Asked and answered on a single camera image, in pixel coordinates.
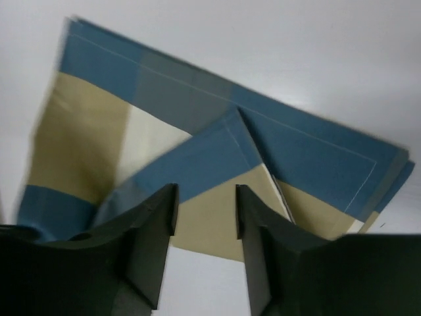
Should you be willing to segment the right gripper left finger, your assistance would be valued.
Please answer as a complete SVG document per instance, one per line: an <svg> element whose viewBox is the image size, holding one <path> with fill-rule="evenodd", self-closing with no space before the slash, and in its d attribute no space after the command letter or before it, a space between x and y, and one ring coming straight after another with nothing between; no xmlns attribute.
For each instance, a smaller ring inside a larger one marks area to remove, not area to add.
<svg viewBox="0 0 421 316"><path fill-rule="evenodd" d="M150 315L158 308L179 189L167 184L131 210L69 240L38 242L1 227L2 315Z"/></svg>

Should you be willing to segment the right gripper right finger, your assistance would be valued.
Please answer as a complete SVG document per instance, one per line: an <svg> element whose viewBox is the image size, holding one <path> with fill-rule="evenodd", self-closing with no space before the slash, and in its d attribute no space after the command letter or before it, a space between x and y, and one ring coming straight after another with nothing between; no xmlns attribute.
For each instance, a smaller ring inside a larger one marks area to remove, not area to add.
<svg viewBox="0 0 421 316"><path fill-rule="evenodd" d="M419 315L420 236L325 240L235 189L252 315Z"/></svg>

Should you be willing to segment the blue beige white cloth placemat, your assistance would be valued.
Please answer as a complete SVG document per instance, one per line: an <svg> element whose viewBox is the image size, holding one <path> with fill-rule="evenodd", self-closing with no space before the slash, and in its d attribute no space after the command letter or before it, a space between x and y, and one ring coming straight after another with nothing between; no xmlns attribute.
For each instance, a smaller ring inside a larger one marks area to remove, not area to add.
<svg viewBox="0 0 421 316"><path fill-rule="evenodd" d="M67 240L179 187L177 248L241 261L235 187L325 239L366 232L406 149L290 107L81 18L66 22L17 222Z"/></svg>

